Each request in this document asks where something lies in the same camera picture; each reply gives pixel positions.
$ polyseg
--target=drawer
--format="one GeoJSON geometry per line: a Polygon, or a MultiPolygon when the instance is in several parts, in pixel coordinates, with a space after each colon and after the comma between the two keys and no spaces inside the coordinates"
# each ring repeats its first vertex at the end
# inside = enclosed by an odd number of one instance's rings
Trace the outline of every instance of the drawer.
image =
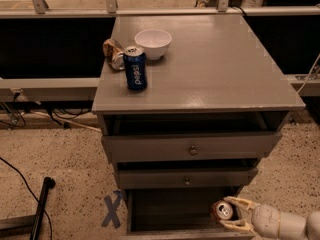
{"type": "Polygon", "coordinates": [[[104,136],[109,162],[262,158],[280,132],[104,136]]]}
{"type": "MultiPolygon", "coordinates": [[[[210,216],[211,205],[237,188],[127,190],[128,230],[123,240],[141,239],[241,239],[254,237],[225,229],[210,216]]],[[[242,219],[233,207],[232,220],[242,219]]]]}
{"type": "Polygon", "coordinates": [[[243,186],[251,182],[257,168],[134,170],[115,175],[121,189],[193,188],[243,186]]]}
{"type": "Polygon", "coordinates": [[[215,112],[166,114],[117,114],[104,115],[106,134],[168,135],[221,132],[276,131],[282,125],[287,112],[215,112]]]}

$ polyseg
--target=drawer front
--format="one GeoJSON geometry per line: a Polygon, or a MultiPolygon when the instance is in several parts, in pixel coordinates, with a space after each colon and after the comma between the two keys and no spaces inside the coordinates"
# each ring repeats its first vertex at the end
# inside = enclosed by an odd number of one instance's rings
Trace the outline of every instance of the drawer front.
{"type": "Polygon", "coordinates": [[[104,136],[102,143],[108,159],[117,163],[262,158],[272,151],[280,138],[280,132],[104,136]]]}
{"type": "Polygon", "coordinates": [[[249,184],[257,172],[257,168],[243,171],[119,171],[116,179],[121,189],[243,186],[249,184]]]}

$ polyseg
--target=cord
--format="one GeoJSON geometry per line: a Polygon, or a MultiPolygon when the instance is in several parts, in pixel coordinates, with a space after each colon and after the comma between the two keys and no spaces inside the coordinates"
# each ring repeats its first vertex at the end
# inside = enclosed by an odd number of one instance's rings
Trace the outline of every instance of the cord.
{"type": "Polygon", "coordinates": [[[53,117],[53,115],[52,115],[53,109],[45,107],[45,110],[47,111],[47,113],[48,113],[48,115],[49,115],[49,117],[51,118],[52,121],[54,121],[54,122],[57,123],[58,125],[62,126],[62,123],[59,122],[57,119],[55,119],[55,118],[53,117]]]}
{"type": "Polygon", "coordinates": [[[243,8],[241,8],[240,6],[233,6],[233,8],[239,9],[239,10],[242,12],[242,14],[243,14],[244,17],[248,17],[248,14],[247,14],[247,13],[243,10],[243,8]]]}
{"type": "Polygon", "coordinates": [[[91,109],[88,109],[87,111],[83,111],[83,109],[81,109],[79,113],[72,113],[72,112],[67,111],[66,109],[54,109],[53,110],[53,113],[56,115],[56,117],[61,118],[61,119],[67,119],[67,120],[68,119],[75,119],[78,116],[87,114],[89,112],[91,112],[91,109]],[[61,116],[56,112],[56,110],[58,110],[61,114],[70,115],[70,116],[69,117],[61,116]]]}
{"type": "MultiPolygon", "coordinates": [[[[41,206],[38,198],[35,196],[35,194],[32,192],[31,188],[29,187],[29,184],[27,182],[27,180],[25,179],[25,177],[23,176],[23,174],[16,168],[14,167],[12,164],[10,164],[8,161],[6,161],[5,159],[3,159],[2,157],[0,157],[0,160],[2,162],[4,162],[6,165],[8,165],[9,167],[11,167],[13,170],[15,170],[20,176],[21,178],[23,179],[27,189],[29,190],[29,192],[32,194],[33,198],[37,201],[37,203],[41,206]]],[[[52,224],[51,224],[51,219],[50,219],[50,216],[49,214],[46,212],[46,210],[43,208],[43,211],[44,213],[46,214],[47,218],[48,218],[48,221],[49,221],[49,226],[50,226],[50,239],[52,240],[52,224]]]]}
{"type": "Polygon", "coordinates": [[[311,74],[312,74],[312,71],[313,71],[314,67],[316,66],[317,62],[319,61],[319,59],[320,59],[320,53],[319,53],[317,59],[315,60],[315,62],[313,63],[313,65],[312,65],[312,67],[311,67],[311,69],[310,69],[310,71],[309,71],[309,74],[307,75],[306,79],[304,80],[304,83],[301,85],[301,87],[299,88],[299,90],[297,91],[297,93],[300,93],[300,92],[302,91],[302,89],[304,88],[304,86],[305,86],[305,85],[307,84],[307,82],[309,81],[309,78],[310,78],[310,76],[311,76],[311,74]]]}
{"type": "MultiPolygon", "coordinates": [[[[31,113],[32,113],[32,114],[39,115],[39,116],[50,117],[49,115],[47,115],[47,114],[45,114],[45,113],[41,113],[41,112],[31,112],[31,113]]],[[[79,123],[73,122],[73,121],[71,121],[71,120],[60,119],[60,121],[66,122],[66,123],[69,123],[69,124],[74,124],[74,125],[77,125],[77,126],[80,126],[80,127],[83,127],[83,128],[87,128],[87,129],[90,129],[90,130],[94,130],[94,131],[96,131],[96,132],[101,132],[101,130],[100,130],[99,128],[95,128],[95,127],[88,126],[88,125],[84,125],[84,124],[79,124],[79,123]]]]}
{"type": "Polygon", "coordinates": [[[6,105],[5,105],[5,107],[3,107],[3,109],[4,109],[7,113],[13,113],[16,117],[19,117],[19,118],[22,120],[23,124],[22,124],[22,125],[12,124],[12,123],[7,123],[7,122],[5,122],[5,121],[3,121],[3,120],[0,120],[0,123],[5,124],[5,125],[8,125],[8,126],[12,127],[12,129],[14,129],[15,127],[23,128],[23,127],[25,127],[25,126],[27,125],[27,124],[26,124],[26,121],[24,120],[24,118],[23,118],[23,116],[21,115],[21,113],[20,113],[17,109],[15,109],[13,106],[12,106],[12,110],[13,110],[13,111],[11,111],[6,105]]]}

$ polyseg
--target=blue tape x mark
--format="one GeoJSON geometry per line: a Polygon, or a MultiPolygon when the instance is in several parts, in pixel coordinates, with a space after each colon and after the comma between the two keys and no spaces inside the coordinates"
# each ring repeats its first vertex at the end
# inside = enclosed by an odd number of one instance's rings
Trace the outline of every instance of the blue tape x mark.
{"type": "Polygon", "coordinates": [[[103,220],[101,226],[107,227],[109,225],[110,221],[112,220],[114,228],[117,229],[121,225],[120,220],[117,215],[117,209],[118,209],[118,207],[120,205],[120,201],[122,199],[122,193],[119,190],[113,191],[113,193],[115,193],[117,195],[117,199],[116,199],[116,201],[114,201],[113,204],[112,204],[111,197],[109,195],[104,198],[104,201],[107,205],[109,212],[108,212],[107,216],[105,217],[105,219],[103,220]]]}

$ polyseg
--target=gray cabinet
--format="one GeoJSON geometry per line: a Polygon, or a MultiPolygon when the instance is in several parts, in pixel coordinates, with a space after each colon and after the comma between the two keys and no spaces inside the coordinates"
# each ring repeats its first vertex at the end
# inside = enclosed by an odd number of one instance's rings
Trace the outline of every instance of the gray cabinet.
{"type": "Polygon", "coordinates": [[[250,183],[304,103],[241,16],[118,17],[112,37],[132,45],[146,28],[173,37],[147,61],[148,88],[129,91],[105,64],[93,105],[129,210],[126,237],[251,239],[215,222],[210,206],[250,183]]]}

